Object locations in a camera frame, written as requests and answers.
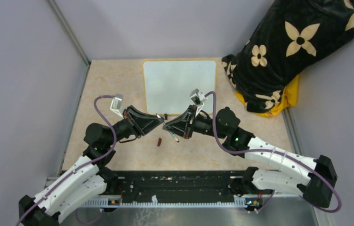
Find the white marker pen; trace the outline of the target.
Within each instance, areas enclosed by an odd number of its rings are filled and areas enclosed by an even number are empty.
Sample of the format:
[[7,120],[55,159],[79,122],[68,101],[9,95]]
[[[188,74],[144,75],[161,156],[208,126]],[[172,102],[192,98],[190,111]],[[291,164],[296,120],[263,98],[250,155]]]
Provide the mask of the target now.
[[177,138],[177,136],[176,136],[173,132],[169,131],[169,134],[173,137],[173,139],[174,139],[177,143],[180,142],[179,139]]

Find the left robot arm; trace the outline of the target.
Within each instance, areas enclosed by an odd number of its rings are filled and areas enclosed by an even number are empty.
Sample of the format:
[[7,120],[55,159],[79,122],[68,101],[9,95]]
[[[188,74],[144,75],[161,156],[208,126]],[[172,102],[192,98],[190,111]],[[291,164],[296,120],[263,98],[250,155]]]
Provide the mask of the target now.
[[118,177],[106,167],[116,153],[116,143],[130,136],[143,137],[163,123],[161,116],[129,106],[114,125],[90,124],[84,137],[88,147],[75,164],[43,191],[20,199],[17,225],[58,226],[95,196],[116,193]]

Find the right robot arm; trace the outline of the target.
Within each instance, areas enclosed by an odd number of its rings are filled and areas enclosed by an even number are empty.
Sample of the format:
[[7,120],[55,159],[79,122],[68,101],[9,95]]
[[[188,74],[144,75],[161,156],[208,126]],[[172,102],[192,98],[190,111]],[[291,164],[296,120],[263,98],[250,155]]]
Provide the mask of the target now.
[[227,153],[271,166],[272,170],[247,168],[241,183],[248,194],[258,190],[282,191],[299,195],[314,207],[329,211],[338,178],[329,157],[306,157],[271,145],[240,128],[240,119],[229,107],[219,110],[215,118],[197,114],[196,110],[194,105],[189,106],[163,129],[184,139],[190,139],[195,132],[214,137],[218,144],[222,139],[221,148]]

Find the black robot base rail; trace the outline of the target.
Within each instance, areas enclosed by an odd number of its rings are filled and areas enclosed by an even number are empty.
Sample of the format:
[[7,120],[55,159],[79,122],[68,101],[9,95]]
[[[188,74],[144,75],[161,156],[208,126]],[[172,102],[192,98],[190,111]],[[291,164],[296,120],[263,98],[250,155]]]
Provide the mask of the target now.
[[271,190],[244,182],[245,171],[117,171],[112,192],[85,202],[85,208],[243,208],[264,206]]

